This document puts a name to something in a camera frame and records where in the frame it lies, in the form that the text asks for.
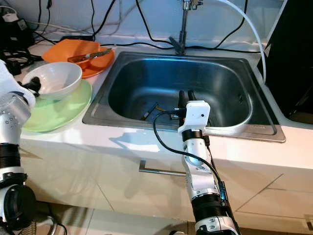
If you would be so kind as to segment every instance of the metal handle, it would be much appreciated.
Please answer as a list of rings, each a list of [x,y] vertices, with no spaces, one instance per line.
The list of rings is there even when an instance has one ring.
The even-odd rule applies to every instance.
[[[162,174],[162,175],[182,176],[182,177],[186,176],[185,172],[146,168],[146,161],[145,160],[140,161],[139,172]]]

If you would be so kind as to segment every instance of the orange plate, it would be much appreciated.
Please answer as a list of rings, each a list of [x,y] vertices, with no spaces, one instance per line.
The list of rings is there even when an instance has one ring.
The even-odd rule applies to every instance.
[[[67,59],[76,55],[83,55],[98,51],[104,51],[107,48],[100,47],[97,42],[64,39],[61,42],[52,46],[46,51],[42,58],[49,62],[67,62]],[[90,65],[83,70],[82,78],[94,76],[106,70],[114,61],[114,52],[94,58],[91,60]]]

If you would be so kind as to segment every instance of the white tube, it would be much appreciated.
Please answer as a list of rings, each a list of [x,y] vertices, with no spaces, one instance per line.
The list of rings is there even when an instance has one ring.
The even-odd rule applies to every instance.
[[[0,8],[9,8],[9,9],[13,10],[15,12],[15,14],[18,14],[16,12],[16,10],[14,8],[10,7],[10,6],[0,6]]]
[[[227,0],[215,0],[215,1],[220,1],[220,2],[223,2],[229,6],[231,6],[232,8],[234,8],[236,11],[238,11],[244,18],[245,20],[249,23],[255,37],[256,37],[256,40],[258,41],[258,44],[259,44],[259,47],[260,47],[260,52],[261,52],[261,58],[262,58],[262,65],[263,65],[263,83],[266,82],[266,65],[265,65],[265,56],[264,56],[264,52],[263,52],[263,46],[262,46],[262,42],[261,42],[261,39],[260,39],[260,36],[258,34],[258,32],[256,31],[252,21],[249,19],[249,17],[239,8],[237,7],[235,4],[227,1]]]

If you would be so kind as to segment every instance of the dish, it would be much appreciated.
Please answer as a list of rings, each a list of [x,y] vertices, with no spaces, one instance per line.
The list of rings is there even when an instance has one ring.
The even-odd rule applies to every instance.
[[[100,44],[97,42],[64,39],[46,51],[42,58],[50,63],[61,61],[66,62],[67,59],[72,56],[100,52],[106,49],[107,48],[105,47],[100,47]],[[113,63],[113,61],[113,51],[105,56],[92,59],[89,66],[83,69],[82,78],[87,78],[101,73],[107,69]]]
[[[38,77],[41,84],[38,91],[41,99],[60,100],[71,94],[79,86],[82,69],[69,62],[50,63],[26,74],[22,83],[29,83],[34,77]]]
[[[47,132],[60,128],[79,116],[89,105],[92,87],[82,80],[78,89],[62,100],[45,100],[37,98],[31,111],[30,119],[24,129],[34,132]]]

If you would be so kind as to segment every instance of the faucet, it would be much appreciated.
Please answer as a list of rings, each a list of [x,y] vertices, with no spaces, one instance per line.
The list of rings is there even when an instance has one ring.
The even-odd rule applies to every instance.
[[[186,46],[186,24],[187,24],[187,16],[188,11],[191,9],[196,10],[199,5],[203,4],[203,0],[182,0],[182,24],[181,24],[181,31],[179,33],[179,41],[177,42],[173,37],[169,37],[169,40],[173,44],[175,48],[175,53],[177,55],[184,55],[185,54],[185,46]]]

